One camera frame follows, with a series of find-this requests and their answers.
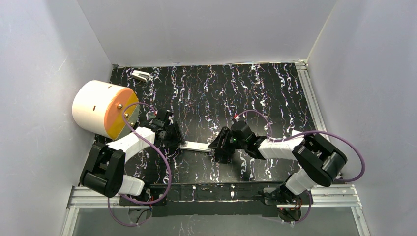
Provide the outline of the white slim remote control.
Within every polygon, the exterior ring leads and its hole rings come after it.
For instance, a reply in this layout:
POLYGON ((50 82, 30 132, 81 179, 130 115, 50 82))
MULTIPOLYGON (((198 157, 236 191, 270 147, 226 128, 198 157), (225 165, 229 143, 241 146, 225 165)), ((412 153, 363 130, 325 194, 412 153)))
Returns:
POLYGON ((204 143, 186 141, 185 144, 182 144, 179 147, 183 150, 210 153, 213 149, 208 148, 208 146, 208 144, 204 143))

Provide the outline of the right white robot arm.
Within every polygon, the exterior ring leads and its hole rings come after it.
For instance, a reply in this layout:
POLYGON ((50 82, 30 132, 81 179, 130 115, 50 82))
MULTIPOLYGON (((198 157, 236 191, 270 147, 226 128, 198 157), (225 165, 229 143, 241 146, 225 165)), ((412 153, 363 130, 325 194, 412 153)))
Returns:
POLYGON ((301 169, 268 197, 295 197, 316 185, 329 187, 347 163, 347 157, 322 135, 314 133, 286 141, 271 141, 256 135, 244 121, 231 128, 223 127, 208 146, 215 157, 231 156, 235 150, 244 150, 254 159, 294 159, 301 169))

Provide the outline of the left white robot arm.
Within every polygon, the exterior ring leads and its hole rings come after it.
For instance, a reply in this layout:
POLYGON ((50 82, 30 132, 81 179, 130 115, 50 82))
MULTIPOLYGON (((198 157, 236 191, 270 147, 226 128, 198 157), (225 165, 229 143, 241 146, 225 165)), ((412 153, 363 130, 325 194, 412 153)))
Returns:
POLYGON ((92 145, 80 176, 80 184, 106 197, 116 194, 141 195, 145 182, 124 173, 127 160, 151 146, 177 148, 185 143, 170 111, 149 112, 149 119, 125 137, 92 145))

